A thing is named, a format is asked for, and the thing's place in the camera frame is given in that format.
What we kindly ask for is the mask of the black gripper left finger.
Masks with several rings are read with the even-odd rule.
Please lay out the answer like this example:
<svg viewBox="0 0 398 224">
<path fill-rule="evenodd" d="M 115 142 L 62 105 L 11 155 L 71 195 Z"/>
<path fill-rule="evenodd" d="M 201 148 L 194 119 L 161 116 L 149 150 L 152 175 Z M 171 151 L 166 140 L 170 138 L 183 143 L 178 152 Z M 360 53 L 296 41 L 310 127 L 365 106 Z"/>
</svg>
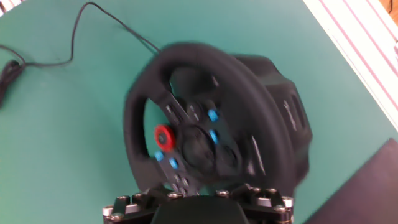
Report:
<svg viewBox="0 0 398 224">
<path fill-rule="evenodd" d="M 103 223 L 150 223 L 162 204 L 183 198 L 183 193 L 164 186 L 133 195 L 122 195 L 103 207 Z"/>
</svg>

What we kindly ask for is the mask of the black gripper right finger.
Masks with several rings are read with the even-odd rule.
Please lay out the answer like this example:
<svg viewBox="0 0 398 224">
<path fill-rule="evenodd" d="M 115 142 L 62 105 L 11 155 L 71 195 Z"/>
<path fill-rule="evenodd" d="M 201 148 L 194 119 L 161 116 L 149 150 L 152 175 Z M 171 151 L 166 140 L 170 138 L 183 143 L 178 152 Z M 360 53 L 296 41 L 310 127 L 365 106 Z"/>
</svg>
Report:
<svg viewBox="0 0 398 224">
<path fill-rule="evenodd" d="M 233 184 L 216 189 L 215 196 L 236 202 L 250 224 L 294 222 L 294 199 L 275 188 Z"/>
</svg>

